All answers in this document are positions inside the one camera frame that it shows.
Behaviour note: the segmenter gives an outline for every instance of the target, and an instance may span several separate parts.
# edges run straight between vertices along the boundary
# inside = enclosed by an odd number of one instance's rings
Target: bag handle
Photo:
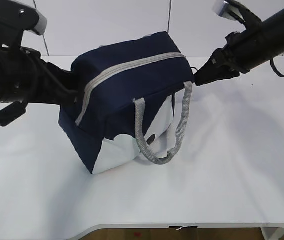
[[[142,123],[146,110],[146,101],[144,98],[138,99],[134,101],[135,104],[135,138],[137,141],[137,145],[140,148],[141,153],[148,159],[150,162],[156,165],[165,165],[171,162],[174,156],[180,151],[183,138],[185,135],[186,127],[189,120],[189,112],[190,112],[190,104],[191,104],[191,96],[192,96],[192,82],[188,81],[184,83],[184,97],[182,103],[182,114],[180,123],[176,129],[175,138],[176,144],[175,147],[170,149],[167,152],[167,157],[158,158],[149,144],[147,143],[145,137],[142,133]]]

